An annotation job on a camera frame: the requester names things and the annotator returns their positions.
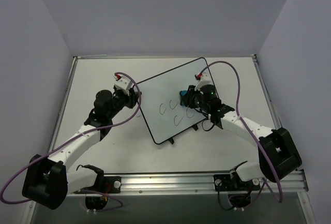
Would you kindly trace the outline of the blue bone-shaped eraser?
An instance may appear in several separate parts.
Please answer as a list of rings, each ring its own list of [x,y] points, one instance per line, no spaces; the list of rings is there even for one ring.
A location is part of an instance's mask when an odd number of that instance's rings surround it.
[[[180,105],[186,107],[188,104],[187,91],[180,91],[179,96],[180,96]]]

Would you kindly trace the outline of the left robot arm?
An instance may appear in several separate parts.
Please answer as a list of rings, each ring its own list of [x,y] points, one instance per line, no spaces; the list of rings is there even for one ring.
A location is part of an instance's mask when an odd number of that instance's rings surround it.
[[[87,120],[67,142],[46,155],[30,160],[22,195],[51,210],[58,208],[66,196],[78,191],[92,193],[104,189],[102,169],[85,165],[74,172],[71,166],[92,146],[103,140],[114,127],[112,119],[124,108],[139,108],[141,92],[130,88],[114,92],[101,90],[96,94],[94,107]]]

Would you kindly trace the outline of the white whiteboard black frame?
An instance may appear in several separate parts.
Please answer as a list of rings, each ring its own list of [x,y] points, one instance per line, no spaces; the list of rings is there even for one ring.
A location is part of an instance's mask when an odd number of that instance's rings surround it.
[[[161,145],[206,119],[180,105],[180,91],[196,85],[195,75],[207,66],[203,57],[194,59],[138,83],[142,93],[140,110],[155,144]]]

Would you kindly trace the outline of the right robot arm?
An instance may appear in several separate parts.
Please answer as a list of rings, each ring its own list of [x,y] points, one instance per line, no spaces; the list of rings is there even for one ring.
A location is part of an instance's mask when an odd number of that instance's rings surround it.
[[[230,175],[230,184],[235,189],[242,189],[248,181],[258,178],[276,183],[302,165],[287,129],[265,127],[241,116],[222,103],[214,85],[205,85],[200,90],[191,85],[179,95],[182,106],[200,110],[214,126],[236,134],[258,149],[257,161],[236,166],[235,173]]]

